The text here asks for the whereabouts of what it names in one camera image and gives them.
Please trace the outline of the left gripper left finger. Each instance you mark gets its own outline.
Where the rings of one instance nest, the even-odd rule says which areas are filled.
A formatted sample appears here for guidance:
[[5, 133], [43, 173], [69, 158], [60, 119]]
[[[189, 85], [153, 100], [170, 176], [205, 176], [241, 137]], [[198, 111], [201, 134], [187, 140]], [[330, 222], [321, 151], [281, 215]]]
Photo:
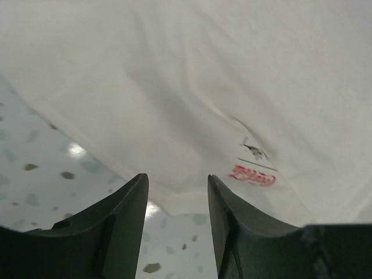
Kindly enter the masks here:
[[1, 228], [1, 278], [135, 278], [149, 180], [116, 192], [49, 230]]

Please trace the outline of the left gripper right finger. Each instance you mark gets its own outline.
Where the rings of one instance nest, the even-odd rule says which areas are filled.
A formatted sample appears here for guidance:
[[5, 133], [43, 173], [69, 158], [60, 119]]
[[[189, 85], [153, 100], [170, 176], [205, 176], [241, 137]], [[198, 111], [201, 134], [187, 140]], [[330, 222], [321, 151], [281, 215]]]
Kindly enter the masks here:
[[208, 177], [218, 278], [371, 278], [371, 224], [279, 221]]

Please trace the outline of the white t shirt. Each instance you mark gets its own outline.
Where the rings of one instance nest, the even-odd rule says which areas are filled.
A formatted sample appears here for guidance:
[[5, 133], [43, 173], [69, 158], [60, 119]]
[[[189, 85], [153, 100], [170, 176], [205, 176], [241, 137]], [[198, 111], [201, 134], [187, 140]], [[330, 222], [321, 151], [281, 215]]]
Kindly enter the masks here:
[[2, 1], [1, 74], [170, 214], [371, 222], [370, 1]]

